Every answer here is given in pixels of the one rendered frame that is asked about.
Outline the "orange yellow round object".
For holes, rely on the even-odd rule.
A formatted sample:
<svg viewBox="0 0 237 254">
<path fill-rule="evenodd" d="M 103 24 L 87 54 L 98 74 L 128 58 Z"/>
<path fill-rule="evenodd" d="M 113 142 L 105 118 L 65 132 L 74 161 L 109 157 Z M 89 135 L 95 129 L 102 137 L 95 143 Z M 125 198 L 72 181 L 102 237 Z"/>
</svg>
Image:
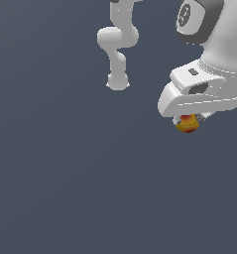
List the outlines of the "orange yellow round object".
<svg viewBox="0 0 237 254">
<path fill-rule="evenodd" d="M 199 123 L 194 114 L 182 115 L 176 127 L 183 133 L 191 133 L 199 127 Z"/>
</svg>

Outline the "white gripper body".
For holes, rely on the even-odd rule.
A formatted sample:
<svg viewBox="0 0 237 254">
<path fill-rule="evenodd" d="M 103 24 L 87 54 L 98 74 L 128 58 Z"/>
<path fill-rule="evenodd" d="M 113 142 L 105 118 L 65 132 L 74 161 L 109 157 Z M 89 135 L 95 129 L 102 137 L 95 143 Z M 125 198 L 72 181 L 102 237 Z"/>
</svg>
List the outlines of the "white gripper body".
<svg viewBox="0 0 237 254">
<path fill-rule="evenodd" d="M 173 69 L 170 78 L 158 102 L 163 117 L 215 113 L 237 107 L 237 72 L 195 60 Z"/>
</svg>

